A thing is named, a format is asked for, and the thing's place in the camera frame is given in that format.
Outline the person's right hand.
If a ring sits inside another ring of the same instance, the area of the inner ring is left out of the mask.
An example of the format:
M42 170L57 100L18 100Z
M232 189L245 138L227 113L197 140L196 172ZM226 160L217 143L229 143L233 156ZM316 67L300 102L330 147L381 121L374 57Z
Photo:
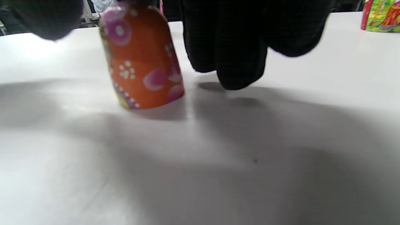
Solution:
M262 77L268 48L287 57L319 42L333 0L151 0L167 19L182 21L188 59L200 73L216 71L227 90Z

